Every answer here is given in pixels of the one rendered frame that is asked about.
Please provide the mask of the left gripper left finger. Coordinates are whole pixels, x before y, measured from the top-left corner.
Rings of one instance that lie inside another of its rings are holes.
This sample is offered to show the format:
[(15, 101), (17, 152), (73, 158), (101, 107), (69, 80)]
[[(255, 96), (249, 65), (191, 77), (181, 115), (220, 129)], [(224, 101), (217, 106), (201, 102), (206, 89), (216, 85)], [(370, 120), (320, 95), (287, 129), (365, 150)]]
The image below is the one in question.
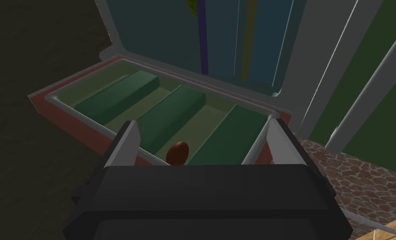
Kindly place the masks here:
[(105, 168), (110, 166), (134, 166), (137, 158), (141, 137), (137, 121), (129, 121), (124, 132), (119, 131), (120, 140), (109, 156)]

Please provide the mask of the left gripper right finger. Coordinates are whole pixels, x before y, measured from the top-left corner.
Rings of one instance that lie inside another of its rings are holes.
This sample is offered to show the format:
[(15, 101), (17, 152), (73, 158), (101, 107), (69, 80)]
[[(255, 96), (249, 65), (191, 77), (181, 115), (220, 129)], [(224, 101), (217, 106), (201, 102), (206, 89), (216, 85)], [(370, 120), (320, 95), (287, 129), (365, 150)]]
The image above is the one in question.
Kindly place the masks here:
[(278, 121), (279, 119), (270, 119), (266, 135), (266, 141), (269, 145), (274, 164), (306, 165), (304, 159), (294, 147)]

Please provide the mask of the red crate with green compartments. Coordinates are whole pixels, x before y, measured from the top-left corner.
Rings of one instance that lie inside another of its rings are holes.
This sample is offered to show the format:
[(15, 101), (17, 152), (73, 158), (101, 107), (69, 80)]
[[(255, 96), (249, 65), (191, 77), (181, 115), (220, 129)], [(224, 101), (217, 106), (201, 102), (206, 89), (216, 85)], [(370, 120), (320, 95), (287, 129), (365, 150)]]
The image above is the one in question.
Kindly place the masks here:
[(168, 150), (189, 146), (187, 165), (269, 164), (272, 118), (291, 115), (123, 57), (95, 64), (28, 96), (35, 109), (103, 155), (122, 126), (137, 121), (136, 165), (169, 165)]

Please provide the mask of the brown egg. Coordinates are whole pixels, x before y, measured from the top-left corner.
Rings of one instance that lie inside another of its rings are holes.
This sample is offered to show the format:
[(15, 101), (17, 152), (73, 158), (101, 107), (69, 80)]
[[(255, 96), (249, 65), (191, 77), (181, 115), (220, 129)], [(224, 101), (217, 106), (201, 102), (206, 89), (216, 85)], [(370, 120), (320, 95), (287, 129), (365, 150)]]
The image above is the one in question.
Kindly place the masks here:
[(184, 165), (189, 155), (186, 142), (177, 142), (167, 152), (165, 162), (169, 165)]

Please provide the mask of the blue-grey window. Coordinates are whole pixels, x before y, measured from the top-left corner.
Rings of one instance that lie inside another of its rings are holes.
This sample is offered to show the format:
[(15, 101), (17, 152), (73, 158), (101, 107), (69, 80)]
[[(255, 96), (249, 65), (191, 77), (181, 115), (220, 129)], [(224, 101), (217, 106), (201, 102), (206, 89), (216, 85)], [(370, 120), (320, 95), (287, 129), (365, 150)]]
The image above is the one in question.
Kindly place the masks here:
[(95, 0), (116, 51), (270, 97), (306, 0)]

